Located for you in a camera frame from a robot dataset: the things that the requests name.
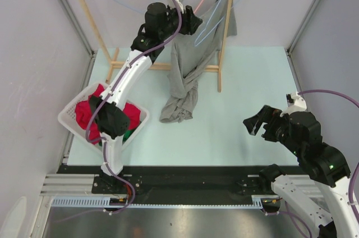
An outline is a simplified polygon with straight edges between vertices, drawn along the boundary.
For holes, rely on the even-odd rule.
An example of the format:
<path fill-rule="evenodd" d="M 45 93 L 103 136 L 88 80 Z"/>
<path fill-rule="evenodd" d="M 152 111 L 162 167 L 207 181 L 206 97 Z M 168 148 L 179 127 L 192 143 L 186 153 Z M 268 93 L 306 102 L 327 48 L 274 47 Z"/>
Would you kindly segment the grey t shirt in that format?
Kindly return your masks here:
<path fill-rule="evenodd" d="M 194 40 L 212 12 L 213 6 L 214 4 L 200 16 L 202 24 L 195 34 L 178 34 L 172 40 L 171 70 L 168 74 L 170 97 L 162 108 L 159 117 L 161 123 L 181 123 L 193 118 L 198 101 L 199 78 L 220 50 L 224 37 L 225 20 L 206 41 L 194 47 Z"/>

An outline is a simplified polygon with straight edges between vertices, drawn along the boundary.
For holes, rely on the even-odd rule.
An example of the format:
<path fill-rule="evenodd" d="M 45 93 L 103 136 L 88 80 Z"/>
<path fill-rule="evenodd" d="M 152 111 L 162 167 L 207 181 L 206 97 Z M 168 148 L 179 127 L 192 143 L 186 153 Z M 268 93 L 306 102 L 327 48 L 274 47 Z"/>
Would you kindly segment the green t shirt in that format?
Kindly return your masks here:
<path fill-rule="evenodd" d="M 126 142 L 129 137 L 134 133 L 136 129 L 132 129 L 132 130 L 127 130 L 123 136 L 123 142 Z"/>

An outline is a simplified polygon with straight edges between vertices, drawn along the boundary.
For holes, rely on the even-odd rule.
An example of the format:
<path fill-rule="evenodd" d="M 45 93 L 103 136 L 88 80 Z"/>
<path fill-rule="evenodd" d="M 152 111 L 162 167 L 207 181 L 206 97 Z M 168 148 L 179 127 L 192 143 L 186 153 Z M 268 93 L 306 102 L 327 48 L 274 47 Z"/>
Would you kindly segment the red t shirt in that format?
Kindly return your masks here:
<path fill-rule="evenodd" d="M 98 85 L 96 91 L 88 99 L 79 102 L 75 107 L 76 121 L 82 129 L 89 131 L 92 144 L 100 143 L 100 134 L 106 133 L 111 137 L 118 137 L 127 130 L 136 129 L 140 124 L 141 111 L 132 104 L 126 103 L 123 110 L 114 103 L 105 103 L 93 121 L 90 121 L 94 111 L 102 102 L 101 93 L 105 91 Z"/>

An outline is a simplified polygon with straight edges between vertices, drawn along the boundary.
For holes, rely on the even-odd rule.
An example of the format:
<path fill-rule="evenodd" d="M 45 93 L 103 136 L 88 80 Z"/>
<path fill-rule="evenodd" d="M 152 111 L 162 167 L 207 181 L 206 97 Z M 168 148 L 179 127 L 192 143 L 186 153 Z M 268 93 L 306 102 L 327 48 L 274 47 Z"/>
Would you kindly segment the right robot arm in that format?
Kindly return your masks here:
<path fill-rule="evenodd" d="M 264 105 L 243 124 L 250 135 L 263 127 L 264 140 L 287 148 L 324 197 L 328 210 L 300 190 L 278 165 L 260 172 L 260 190 L 284 200 L 284 214 L 294 225 L 303 225 L 303 237 L 358 237 L 357 202 L 347 161 L 341 151 L 323 142 L 321 124 L 305 105 L 294 104 L 285 111 Z"/>

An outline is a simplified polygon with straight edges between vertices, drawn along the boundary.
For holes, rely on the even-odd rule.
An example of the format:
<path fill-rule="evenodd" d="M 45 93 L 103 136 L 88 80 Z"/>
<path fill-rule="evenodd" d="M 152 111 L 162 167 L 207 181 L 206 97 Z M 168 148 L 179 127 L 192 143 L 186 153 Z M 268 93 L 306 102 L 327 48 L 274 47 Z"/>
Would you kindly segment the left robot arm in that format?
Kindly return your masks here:
<path fill-rule="evenodd" d="M 147 7 L 145 22 L 133 40 L 128 57 L 115 80 L 99 96 L 89 99 L 91 118 L 99 137 L 86 134 L 90 143 L 100 142 L 103 151 L 102 171 L 107 175 L 104 186 L 112 193 L 123 189 L 124 179 L 118 174 L 123 170 L 123 136 L 130 126 L 124 113 L 128 95 L 142 75 L 154 64 L 160 53 L 177 34 L 192 35 L 202 24 L 191 6 L 169 7 L 155 2 Z"/>

